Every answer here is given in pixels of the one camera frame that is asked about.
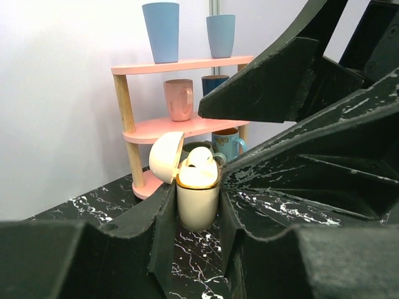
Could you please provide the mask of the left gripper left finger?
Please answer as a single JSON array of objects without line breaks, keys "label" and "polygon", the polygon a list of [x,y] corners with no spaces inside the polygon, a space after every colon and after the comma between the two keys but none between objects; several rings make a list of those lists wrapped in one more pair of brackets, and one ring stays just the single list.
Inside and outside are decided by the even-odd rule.
[{"label": "left gripper left finger", "polygon": [[165,298],[176,229],[175,184],[96,227],[1,223],[2,298]]}]

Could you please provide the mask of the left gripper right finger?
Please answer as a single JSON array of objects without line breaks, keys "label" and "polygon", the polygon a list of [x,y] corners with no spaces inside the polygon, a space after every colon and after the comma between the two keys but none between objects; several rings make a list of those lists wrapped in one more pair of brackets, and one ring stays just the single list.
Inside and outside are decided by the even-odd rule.
[{"label": "left gripper right finger", "polygon": [[398,71],[229,163],[233,298],[398,297]]}]

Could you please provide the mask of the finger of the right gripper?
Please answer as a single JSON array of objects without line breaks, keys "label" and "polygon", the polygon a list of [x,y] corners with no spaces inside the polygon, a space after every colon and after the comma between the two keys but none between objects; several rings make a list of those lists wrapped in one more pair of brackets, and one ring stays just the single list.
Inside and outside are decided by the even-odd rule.
[{"label": "finger of the right gripper", "polygon": [[204,96],[198,115],[299,121],[362,88],[364,78],[324,57],[346,1],[307,1],[266,50]]}]

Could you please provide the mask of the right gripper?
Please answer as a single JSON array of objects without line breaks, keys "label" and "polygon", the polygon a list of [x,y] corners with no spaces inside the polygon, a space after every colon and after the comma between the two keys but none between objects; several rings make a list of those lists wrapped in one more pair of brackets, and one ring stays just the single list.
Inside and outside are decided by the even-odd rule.
[{"label": "right gripper", "polygon": [[340,64],[366,78],[382,78],[398,67],[398,1],[370,1]]}]

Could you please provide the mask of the beige earbud charging case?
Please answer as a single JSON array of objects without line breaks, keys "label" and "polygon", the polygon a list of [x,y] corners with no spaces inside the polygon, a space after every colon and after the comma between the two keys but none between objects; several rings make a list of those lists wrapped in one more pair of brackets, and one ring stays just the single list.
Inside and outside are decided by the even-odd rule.
[{"label": "beige earbud charging case", "polygon": [[180,221],[192,231],[212,226],[219,198],[219,165],[188,167],[181,161],[185,133],[168,132],[153,144],[149,155],[151,172],[160,181],[176,184]]}]

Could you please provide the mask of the white earbud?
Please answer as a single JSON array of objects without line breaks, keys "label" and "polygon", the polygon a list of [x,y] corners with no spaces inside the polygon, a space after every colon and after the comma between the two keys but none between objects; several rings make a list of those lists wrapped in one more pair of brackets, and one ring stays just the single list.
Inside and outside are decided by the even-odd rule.
[{"label": "white earbud", "polygon": [[209,165],[213,162],[213,153],[211,152],[210,149],[200,146],[197,148],[194,148],[192,151],[190,151],[187,159],[186,159],[186,165],[188,167],[203,167],[204,165]]}]

